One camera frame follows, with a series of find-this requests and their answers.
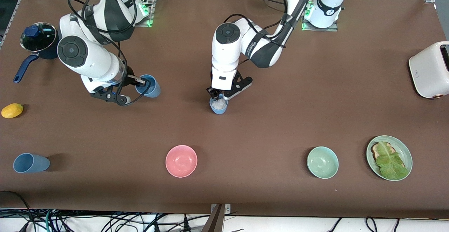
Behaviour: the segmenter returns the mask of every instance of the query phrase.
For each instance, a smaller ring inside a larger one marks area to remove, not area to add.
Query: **toaster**
[[[409,60],[416,91],[434,99],[449,94],[449,41],[437,42]]]

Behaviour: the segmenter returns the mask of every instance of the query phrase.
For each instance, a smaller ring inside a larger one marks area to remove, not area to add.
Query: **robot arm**
[[[308,1],[286,0],[287,13],[282,16],[274,35],[245,17],[218,26],[212,40],[212,86],[207,89],[210,96],[216,99],[221,90],[225,90],[223,98],[229,100],[251,85],[252,79],[242,79],[237,71],[240,53],[259,68],[273,66]]]
[[[115,95],[111,86],[146,84],[145,80],[134,76],[124,61],[103,48],[103,45],[130,38],[135,24],[144,18],[144,13],[139,13],[137,8],[144,5],[143,2],[145,0],[100,0],[96,5],[85,4],[82,10],[61,18],[58,57],[69,69],[80,74],[92,97],[126,104],[129,98]]]
[[[317,28],[328,28],[337,19],[343,0],[312,0],[304,18]]]

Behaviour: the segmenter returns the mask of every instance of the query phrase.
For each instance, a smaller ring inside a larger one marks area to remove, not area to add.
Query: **green plate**
[[[391,179],[385,178],[384,176],[382,176],[382,174],[380,174],[379,166],[377,166],[376,161],[374,160],[373,153],[371,151],[371,148],[378,142],[390,143],[391,146],[396,150],[396,152],[399,153],[399,157],[401,158],[402,162],[404,162],[404,165],[406,166],[407,170],[409,171],[409,173],[407,173],[407,176],[405,176],[402,179],[391,180]],[[412,154],[410,154],[410,151],[407,148],[407,146],[404,143],[402,143],[399,139],[397,139],[396,137],[392,137],[392,136],[376,136],[375,138],[373,138],[369,142],[368,147],[366,149],[366,160],[368,160],[369,167],[371,167],[371,169],[377,175],[379,175],[379,177],[381,177],[382,179],[389,180],[389,181],[400,181],[400,180],[407,178],[410,175],[410,172],[412,171],[412,167],[413,167]]]

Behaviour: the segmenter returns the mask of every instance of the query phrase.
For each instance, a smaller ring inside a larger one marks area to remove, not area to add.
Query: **blue plastic cup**
[[[147,82],[144,87],[136,86],[136,90],[138,93],[142,94],[143,92],[145,92],[145,89],[149,86],[149,89],[144,94],[144,96],[149,98],[156,98],[161,94],[161,87],[159,86],[158,82],[153,76],[149,74],[144,74],[141,75],[141,78],[147,79],[149,80],[149,82]]]
[[[36,154],[20,154],[13,163],[13,168],[18,173],[40,172],[50,167],[50,160]]]
[[[223,95],[220,94],[218,96],[218,98],[222,99]],[[226,111],[226,109],[228,108],[228,101],[225,101],[226,102],[226,106],[223,109],[215,109],[214,107],[212,107],[212,102],[214,102],[214,101],[216,101],[216,100],[213,99],[213,98],[211,98],[209,100],[209,106],[211,107],[212,111],[214,111],[214,113],[218,114],[218,115],[223,114]]]

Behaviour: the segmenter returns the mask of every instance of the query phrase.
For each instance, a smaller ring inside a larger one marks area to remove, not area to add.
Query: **toast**
[[[397,152],[390,143],[385,142],[387,144],[387,146],[390,148],[391,153],[395,153]],[[377,158],[379,157],[379,153],[377,152],[377,146],[379,145],[379,143],[375,144],[372,146],[371,148],[371,152],[373,153],[374,159],[377,160]]]

